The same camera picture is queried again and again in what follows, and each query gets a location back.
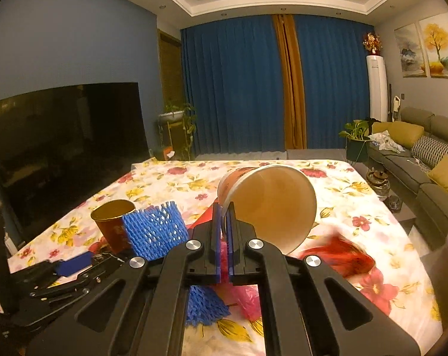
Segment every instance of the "blue object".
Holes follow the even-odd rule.
[[[196,154],[284,151],[283,78],[272,17],[181,31],[184,87],[199,114]]]
[[[138,256],[148,261],[166,256],[170,249],[189,239],[175,202],[136,210],[123,216],[125,231]],[[209,287],[191,285],[186,324],[210,325],[230,315],[229,308]]]
[[[59,261],[59,264],[56,266],[56,273],[63,277],[69,277],[83,268],[92,265],[93,255],[94,253],[92,252],[85,252],[70,260]]]
[[[344,148],[347,122],[369,117],[363,36],[373,26],[333,17],[294,15],[305,87],[308,148]]]

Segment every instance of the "green plant pot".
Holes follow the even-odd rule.
[[[367,140],[346,139],[346,159],[350,162],[367,162]]]

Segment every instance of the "orange curtain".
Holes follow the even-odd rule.
[[[306,148],[305,90],[297,31],[292,15],[273,15],[282,63],[285,148]]]

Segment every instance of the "blue curtain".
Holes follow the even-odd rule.
[[[373,26],[332,17],[295,15],[305,86],[308,148],[342,148],[344,124],[369,117],[363,35]]]
[[[283,81],[271,16],[181,32],[184,88],[196,108],[196,154],[283,151]]]

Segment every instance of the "floral tablecloth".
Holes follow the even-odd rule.
[[[175,201],[186,224],[193,223],[214,201],[217,185],[228,171],[270,163],[299,168],[317,197],[315,227],[294,251],[315,246],[337,229],[362,247],[376,267],[353,285],[407,331],[422,354],[442,333],[430,280],[403,228],[362,177],[346,162],[333,160],[159,162],[135,164],[118,179],[77,206],[9,259],[11,271],[42,260],[69,259],[102,237],[90,212],[112,199],[129,199],[137,208]],[[66,282],[75,278],[61,279]],[[211,325],[187,327],[183,355],[265,355],[261,320],[248,322],[228,296],[231,315]]]

